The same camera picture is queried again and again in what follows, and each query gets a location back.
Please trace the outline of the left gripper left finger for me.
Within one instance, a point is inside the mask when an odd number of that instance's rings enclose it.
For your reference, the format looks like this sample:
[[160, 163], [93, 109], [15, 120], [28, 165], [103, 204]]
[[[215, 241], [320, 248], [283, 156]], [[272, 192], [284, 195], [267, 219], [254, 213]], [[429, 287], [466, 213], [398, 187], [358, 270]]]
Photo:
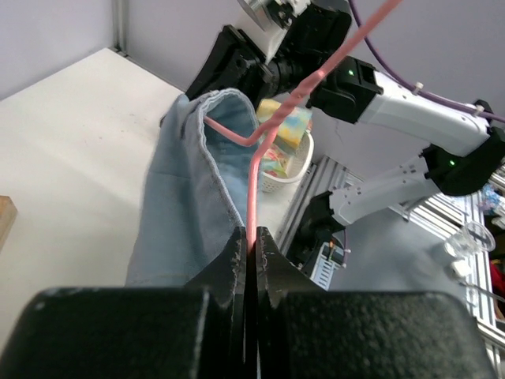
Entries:
[[54, 287], [22, 311], [4, 378], [244, 378], [247, 242], [183, 287]]

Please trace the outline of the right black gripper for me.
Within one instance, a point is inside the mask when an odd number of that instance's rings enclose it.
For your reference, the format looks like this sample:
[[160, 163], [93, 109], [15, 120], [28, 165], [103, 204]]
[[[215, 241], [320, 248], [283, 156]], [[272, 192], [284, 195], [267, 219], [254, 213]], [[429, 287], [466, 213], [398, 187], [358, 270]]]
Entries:
[[226, 24], [185, 94], [236, 88], [257, 106], [290, 92], [345, 40], [352, 16], [346, 1], [310, 1], [300, 15], [289, 3], [273, 5], [274, 22], [262, 30], [250, 17]]

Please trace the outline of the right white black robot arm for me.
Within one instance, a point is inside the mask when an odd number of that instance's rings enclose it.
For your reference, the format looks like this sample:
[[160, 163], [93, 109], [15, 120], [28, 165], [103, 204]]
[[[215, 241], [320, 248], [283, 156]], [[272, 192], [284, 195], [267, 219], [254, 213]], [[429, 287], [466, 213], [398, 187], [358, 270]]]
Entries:
[[256, 244], [256, 188], [260, 158], [282, 122], [300, 103], [348, 123], [368, 123], [418, 137], [427, 147], [380, 176], [310, 199], [287, 250], [305, 274], [314, 275], [345, 242], [334, 238], [355, 221], [392, 205], [443, 193], [477, 192], [504, 157], [504, 131], [493, 125], [487, 103], [456, 103], [405, 84], [388, 68], [353, 58], [351, 51], [396, 7], [385, 2], [367, 22], [357, 22], [348, 1], [243, 1], [244, 16], [225, 25], [187, 89], [195, 99], [236, 88], [254, 106], [286, 94], [275, 113], [249, 137], [207, 118], [216, 132], [242, 146], [258, 144], [249, 169], [248, 244]]

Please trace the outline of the light blue denim skirt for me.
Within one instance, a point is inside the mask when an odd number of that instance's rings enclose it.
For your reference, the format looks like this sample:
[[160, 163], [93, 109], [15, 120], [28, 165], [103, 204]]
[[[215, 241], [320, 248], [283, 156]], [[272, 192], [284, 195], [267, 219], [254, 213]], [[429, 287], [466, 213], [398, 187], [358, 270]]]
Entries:
[[235, 144], [206, 126], [205, 116], [242, 136], [258, 126], [251, 102], [235, 88], [173, 102], [147, 172], [128, 287], [186, 284], [221, 254], [235, 228], [245, 226], [257, 147]]

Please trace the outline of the pink wire hanger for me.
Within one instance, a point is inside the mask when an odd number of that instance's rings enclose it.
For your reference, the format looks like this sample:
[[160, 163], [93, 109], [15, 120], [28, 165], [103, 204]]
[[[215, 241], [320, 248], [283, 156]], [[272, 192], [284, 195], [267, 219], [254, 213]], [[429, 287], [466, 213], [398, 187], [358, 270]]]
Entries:
[[310, 95], [312, 91], [323, 81], [323, 79], [325, 79], [359, 43], [364, 41], [365, 37], [372, 32], [400, 3], [401, 0], [385, 1], [370, 16], [370, 18], [361, 27], [359, 27], [358, 30], [324, 62], [324, 64], [322, 64], [319, 69], [315, 70], [303, 81], [301, 81], [300, 84], [290, 93], [289, 98], [284, 100], [275, 113], [266, 122], [258, 126], [249, 137], [243, 137], [236, 134], [208, 116], [204, 118], [204, 121], [208, 126], [240, 146], [251, 147], [257, 141], [261, 142], [260, 146], [252, 156], [249, 165], [246, 222], [248, 254], [253, 252], [253, 247], [256, 242], [257, 190], [260, 161], [273, 144], [280, 125], [294, 110], [294, 108], [306, 96]]

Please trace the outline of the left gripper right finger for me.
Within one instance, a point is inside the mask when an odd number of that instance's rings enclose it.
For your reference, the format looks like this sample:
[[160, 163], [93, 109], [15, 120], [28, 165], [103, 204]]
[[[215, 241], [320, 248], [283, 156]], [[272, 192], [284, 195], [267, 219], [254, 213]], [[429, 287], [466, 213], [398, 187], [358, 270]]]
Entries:
[[494, 378], [475, 320], [439, 292], [324, 291], [256, 233], [263, 378]]

